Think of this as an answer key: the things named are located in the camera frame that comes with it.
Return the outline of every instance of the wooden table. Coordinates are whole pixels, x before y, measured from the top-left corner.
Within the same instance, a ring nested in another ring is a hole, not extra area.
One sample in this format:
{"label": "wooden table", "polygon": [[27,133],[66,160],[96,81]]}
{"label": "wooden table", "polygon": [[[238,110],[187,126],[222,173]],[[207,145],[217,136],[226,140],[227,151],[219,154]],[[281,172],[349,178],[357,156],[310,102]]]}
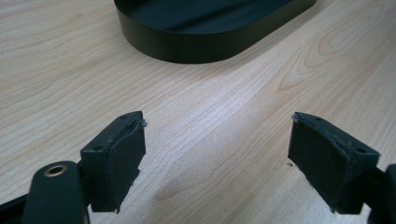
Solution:
{"label": "wooden table", "polygon": [[0,1],[0,203],[142,110],[147,155],[116,214],[92,223],[364,223],[332,214],[287,159],[294,111],[396,162],[396,1],[318,0],[223,62],[152,59],[112,1]]}

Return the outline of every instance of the black plastic base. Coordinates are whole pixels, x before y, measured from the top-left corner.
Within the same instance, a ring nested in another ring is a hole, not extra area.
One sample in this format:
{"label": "black plastic base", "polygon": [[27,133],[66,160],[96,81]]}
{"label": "black plastic base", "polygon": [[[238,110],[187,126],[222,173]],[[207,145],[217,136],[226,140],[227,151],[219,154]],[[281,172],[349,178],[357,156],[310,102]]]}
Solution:
{"label": "black plastic base", "polygon": [[115,0],[122,31],[143,53],[172,63],[225,60],[316,0]]}

